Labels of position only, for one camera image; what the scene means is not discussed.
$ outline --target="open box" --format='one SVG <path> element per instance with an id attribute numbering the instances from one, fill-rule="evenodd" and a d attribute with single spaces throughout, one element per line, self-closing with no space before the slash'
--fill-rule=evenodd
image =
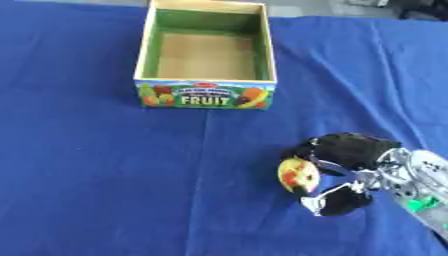
<path id="1" fill-rule="evenodd" d="M 146 106 L 269 107 L 277 78 L 265 6 L 153 1 L 134 79 Z"/>

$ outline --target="cardboard box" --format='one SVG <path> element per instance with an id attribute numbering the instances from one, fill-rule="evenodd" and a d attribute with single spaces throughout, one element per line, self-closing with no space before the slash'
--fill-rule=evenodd
<path id="1" fill-rule="evenodd" d="M 264 4 L 153 1 L 134 79 L 145 106 L 269 107 L 277 77 Z"/>

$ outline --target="blue cloth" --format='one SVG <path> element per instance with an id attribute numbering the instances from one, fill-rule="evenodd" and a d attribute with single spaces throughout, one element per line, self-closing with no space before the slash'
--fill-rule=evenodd
<path id="1" fill-rule="evenodd" d="M 315 218 L 276 180 L 283 149 L 330 132 L 447 156 L 445 24 L 274 18 L 271 109 L 142 109 L 144 16 L 0 5 L 0 255 L 446 255 L 381 192 Z"/>

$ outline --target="printed label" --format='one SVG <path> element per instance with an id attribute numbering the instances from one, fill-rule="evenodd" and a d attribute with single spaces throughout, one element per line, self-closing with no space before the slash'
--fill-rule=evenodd
<path id="1" fill-rule="evenodd" d="M 215 83 L 138 84 L 142 103 L 152 107 L 187 108 L 267 108 L 272 101 L 273 86 Z"/>

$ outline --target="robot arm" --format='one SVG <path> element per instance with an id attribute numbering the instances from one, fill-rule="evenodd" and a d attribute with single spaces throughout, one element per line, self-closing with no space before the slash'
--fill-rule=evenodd
<path id="1" fill-rule="evenodd" d="M 304 141 L 284 155 L 283 161 L 288 159 L 307 161 L 321 173 L 343 175 L 342 168 L 356 176 L 353 182 L 329 188 L 315 197 L 309 186 L 307 190 L 303 187 L 310 180 L 320 180 L 319 172 L 312 179 L 297 179 L 289 185 L 282 182 L 314 215 L 341 215 L 365 207 L 373 200 L 370 191 L 382 189 L 448 240 L 448 162 L 443 158 L 425 150 L 409 151 L 392 140 L 338 133 Z M 328 162 L 341 168 L 325 168 L 322 163 Z"/>

